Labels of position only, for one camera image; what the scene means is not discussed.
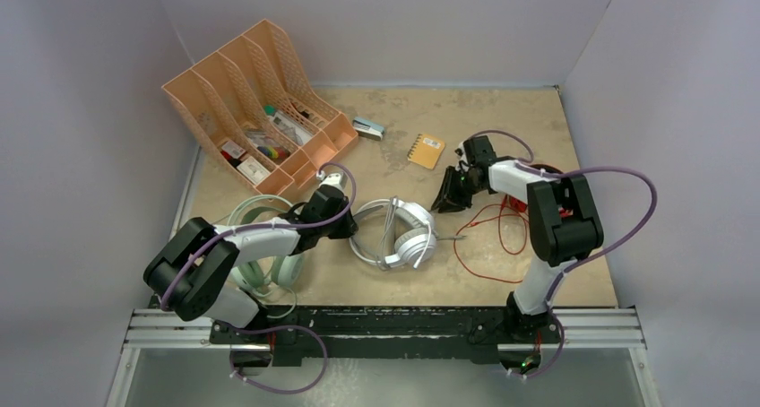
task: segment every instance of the beige tabletop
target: beige tabletop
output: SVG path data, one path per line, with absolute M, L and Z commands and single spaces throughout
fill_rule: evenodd
M 446 166 L 456 161 L 456 145 L 485 129 L 518 134 L 535 151 L 536 161 L 562 170 L 578 168 L 573 142 L 555 90 L 435 90 L 435 89 L 321 89 L 327 102 L 349 118 L 361 116 L 385 126 L 382 142 L 359 138 L 358 145 L 343 159 L 358 182 L 360 205 L 377 198 L 398 196 L 429 208 L 441 185 Z M 407 161 L 417 134 L 432 134 L 446 148 L 435 169 Z M 497 155 L 524 156 L 519 144 L 492 135 Z M 217 221 L 250 194 L 215 162 L 203 160 L 190 216 Z M 453 235 L 486 204 L 499 204 L 501 195 L 481 192 L 465 212 L 435 214 L 436 230 Z M 481 218 L 493 217 L 491 208 Z M 374 245 L 382 230 L 384 211 L 362 222 L 359 236 Z M 519 279 L 531 260 L 526 250 L 511 256 L 499 245 L 494 221 L 466 229 L 457 249 L 475 272 L 498 278 Z M 505 245 L 518 248 L 523 242 L 521 221 L 503 218 Z M 298 302 L 312 305 L 406 305 L 470 306 L 503 305 L 516 285 L 476 278 L 467 273 L 453 253 L 451 241 L 438 243 L 435 255 L 418 270 L 410 265 L 391 271 L 365 264 L 356 258 L 348 241 L 322 239 L 306 252 L 306 267 L 296 282 Z M 274 302 L 287 303 L 288 294 L 272 294 Z M 616 306 L 617 301 L 604 258 L 570 273 L 557 294 L 559 306 Z

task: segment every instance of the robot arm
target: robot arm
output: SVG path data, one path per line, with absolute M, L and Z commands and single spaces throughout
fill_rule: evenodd
M 168 306 L 182 320 L 200 316 L 228 322 L 238 328 L 266 326 L 266 315 L 259 302 L 227 281 L 229 272 L 239 264 L 269 256 L 295 255 L 314 246 L 320 238 L 349 238 L 358 230 L 351 212 L 318 228 L 287 229 L 282 226 L 326 221 L 338 214 L 348 198 L 343 193 L 345 177 L 328 176 L 308 203 L 294 206 L 269 222 L 272 228 L 236 232 L 240 227 L 212 226 L 203 218 L 189 220 L 152 260 L 142 275 L 153 291 L 164 295 L 187 258 L 221 232 L 233 234 L 216 242 L 203 254 L 203 263 L 193 265 L 177 283 Z
M 507 300 L 507 313 L 517 327 L 530 330 L 531 321 L 545 320 L 551 300 L 547 295 L 559 273 L 601 247 L 604 233 L 589 184 L 584 176 L 550 177 L 545 171 L 526 170 L 514 158 L 499 158 L 485 135 L 465 140 L 456 153 L 457 166 L 446 169 L 432 210 L 462 211 L 484 190 L 528 204 L 535 256 Z

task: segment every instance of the gray wall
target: gray wall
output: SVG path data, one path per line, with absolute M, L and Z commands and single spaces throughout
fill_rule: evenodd
M 554 85 L 609 0 L 163 0 L 193 60 L 263 18 L 321 84 Z
M 0 0 L 2 405 L 102 405 L 193 140 L 160 0 Z
M 666 405 L 757 405 L 760 3 L 612 0 L 566 83 L 582 165 L 652 176 L 652 223 L 610 259 L 636 304 Z M 617 238 L 645 189 L 596 177 Z

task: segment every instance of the red cable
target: red cable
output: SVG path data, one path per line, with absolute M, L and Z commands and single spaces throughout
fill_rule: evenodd
M 506 207 L 508 199 L 509 199 L 509 195 L 504 195 L 504 199 L 501 200 L 501 210 L 499 210 L 499 216 L 501 216 L 501 213 L 504 211 L 504 208 Z M 520 247 L 520 250 L 517 250 L 516 252 L 512 252 L 506 249 L 506 246 L 504 245 L 504 240 L 501 239 L 501 217 L 498 218 L 499 243 L 501 244 L 501 248 L 503 248 L 506 253 L 512 256 L 517 256 L 520 253 L 522 253 L 523 250 L 525 250 L 525 246 L 528 245 L 528 221 L 525 220 L 525 218 L 520 214 L 518 209 L 514 207 L 510 207 L 510 208 L 512 209 L 512 211 L 514 211 L 515 213 L 517 213 L 517 215 L 520 216 L 520 218 L 522 219 L 522 224 L 525 226 L 525 236 L 522 238 L 522 247 Z
M 523 246 L 520 249 L 520 251 L 517 252 L 517 254 L 519 254 L 520 252 L 522 252 L 525 249 L 525 244 L 527 244 L 527 241 L 528 241 L 528 222 L 517 211 L 515 211 L 514 214 L 502 214 L 502 212 L 504 211 L 504 208 L 505 208 L 505 203 L 506 203 L 506 198 L 505 198 L 504 201 L 502 201 L 501 204 L 492 203 L 492 204 L 486 205 L 485 207 L 481 208 L 480 211 L 477 214 L 475 214 L 475 216 L 472 217 L 472 219 L 470 219 L 470 221 L 468 221 L 467 223 L 465 223 L 464 226 L 462 226 L 461 228 L 459 228 L 459 230 L 456 231 L 456 235 L 459 235 L 460 233 L 462 233 L 462 231 L 465 230 L 466 228 L 472 228 L 473 226 L 478 226 L 478 225 L 480 225 L 483 222 L 492 221 L 494 219 L 497 219 L 497 220 L 499 220 L 499 242 L 501 243 L 501 247 L 505 251 L 507 251 L 507 253 L 510 253 L 508 250 L 506 250 L 504 242 L 501 239 L 501 218 L 502 217 L 519 217 L 519 218 L 522 219 L 522 222 L 523 222 L 523 224 L 525 226 L 525 241 L 524 241 Z M 496 217 L 485 219 L 483 221 L 475 221 L 475 219 L 477 219 L 478 216 L 480 216 L 480 214 L 483 211 L 485 211 L 487 208 L 489 208 L 489 207 L 499 207 L 499 215 L 496 216 Z M 515 281 L 515 280 L 499 279 L 497 277 L 490 277 L 490 276 L 487 276 L 487 275 L 482 275 L 482 274 L 478 274 L 478 273 L 473 272 L 467 266 L 467 264 L 464 263 L 464 261 L 462 260 L 462 257 L 459 256 L 459 251 L 456 249 L 456 240 L 453 241 L 453 253 L 454 253 L 454 255 L 456 255 L 456 259 L 459 261 L 459 263 L 462 264 L 462 267 L 464 267 L 464 269 L 467 270 L 468 273 L 474 275 L 475 277 L 479 277 L 480 279 L 486 279 L 486 280 L 501 281 L 502 283 L 511 283 L 511 284 L 517 284 L 517 283 L 520 283 L 520 282 L 523 281 L 522 279 L 517 280 L 517 281 Z

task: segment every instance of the orange notebook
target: orange notebook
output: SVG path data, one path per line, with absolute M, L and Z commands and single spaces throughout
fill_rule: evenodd
M 441 157 L 441 153 L 444 152 L 445 146 L 446 143 L 433 135 L 418 134 L 406 157 L 411 162 L 427 169 L 433 169 L 436 167 L 436 162 Z

